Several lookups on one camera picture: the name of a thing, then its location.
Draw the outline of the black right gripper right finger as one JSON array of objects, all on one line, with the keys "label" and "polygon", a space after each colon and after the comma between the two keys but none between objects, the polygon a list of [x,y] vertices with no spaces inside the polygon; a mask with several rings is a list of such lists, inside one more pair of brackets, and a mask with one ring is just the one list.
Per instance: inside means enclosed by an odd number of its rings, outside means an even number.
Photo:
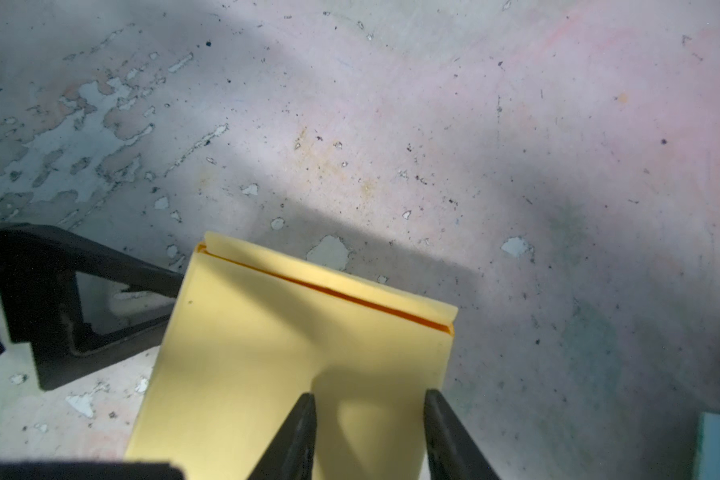
[{"label": "black right gripper right finger", "polygon": [[499,480],[439,390],[426,391],[423,418],[432,480]]}]

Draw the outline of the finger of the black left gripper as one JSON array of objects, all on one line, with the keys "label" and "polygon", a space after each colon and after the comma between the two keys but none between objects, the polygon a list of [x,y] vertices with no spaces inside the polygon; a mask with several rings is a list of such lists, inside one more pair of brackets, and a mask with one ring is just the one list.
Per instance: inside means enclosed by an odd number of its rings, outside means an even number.
[{"label": "finger of the black left gripper", "polygon": [[0,462],[0,480],[9,479],[178,479],[183,472],[168,463],[27,461]]},{"label": "finger of the black left gripper", "polygon": [[[170,316],[100,334],[83,314],[77,276],[167,298],[183,276],[62,228],[0,223],[0,299],[9,337],[31,347],[39,386],[51,391],[158,345]],[[5,345],[0,340],[0,355]]]}]

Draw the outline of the yellow paper box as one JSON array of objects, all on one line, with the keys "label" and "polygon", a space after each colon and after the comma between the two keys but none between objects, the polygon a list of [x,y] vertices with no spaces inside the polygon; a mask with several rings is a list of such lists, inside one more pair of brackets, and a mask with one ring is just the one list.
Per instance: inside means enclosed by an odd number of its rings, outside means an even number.
[{"label": "yellow paper box", "polygon": [[415,479],[455,306],[209,232],[192,254],[125,453],[245,479],[297,399],[316,479]]}]

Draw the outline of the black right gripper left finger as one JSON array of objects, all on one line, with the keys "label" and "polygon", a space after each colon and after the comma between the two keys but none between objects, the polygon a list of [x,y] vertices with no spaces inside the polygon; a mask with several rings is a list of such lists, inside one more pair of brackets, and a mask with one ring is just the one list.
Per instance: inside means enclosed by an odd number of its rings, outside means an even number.
[{"label": "black right gripper left finger", "polygon": [[317,436],[316,400],[299,396],[249,475],[249,480],[310,480]]}]

